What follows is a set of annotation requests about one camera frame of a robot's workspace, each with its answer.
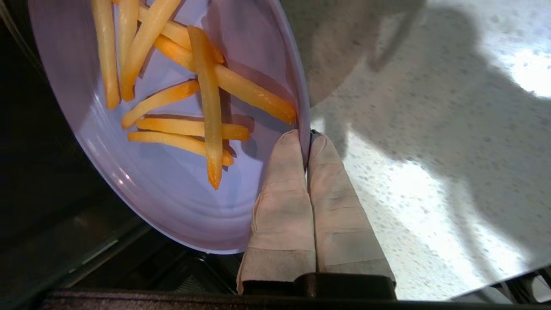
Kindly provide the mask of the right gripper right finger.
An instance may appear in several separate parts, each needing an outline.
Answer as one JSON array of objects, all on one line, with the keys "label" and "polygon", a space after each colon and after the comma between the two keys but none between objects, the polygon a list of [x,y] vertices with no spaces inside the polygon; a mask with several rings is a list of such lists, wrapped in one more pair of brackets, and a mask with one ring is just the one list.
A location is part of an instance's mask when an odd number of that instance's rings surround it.
[{"label": "right gripper right finger", "polygon": [[318,271],[384,276],[396,282],[336,147],[319,132],[311,135],[308,190]]}]

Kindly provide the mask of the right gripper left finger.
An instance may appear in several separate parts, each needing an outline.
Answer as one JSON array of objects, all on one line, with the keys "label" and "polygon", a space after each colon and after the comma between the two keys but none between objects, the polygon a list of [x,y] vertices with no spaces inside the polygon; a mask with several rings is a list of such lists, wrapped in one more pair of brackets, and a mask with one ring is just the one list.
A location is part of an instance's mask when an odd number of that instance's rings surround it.
[{"label": "right gripper left finger", "polygon": [[253,281],[293,282],[316,271],[314,218],[297,130],[277,140],[254,204],[237,291]]}]

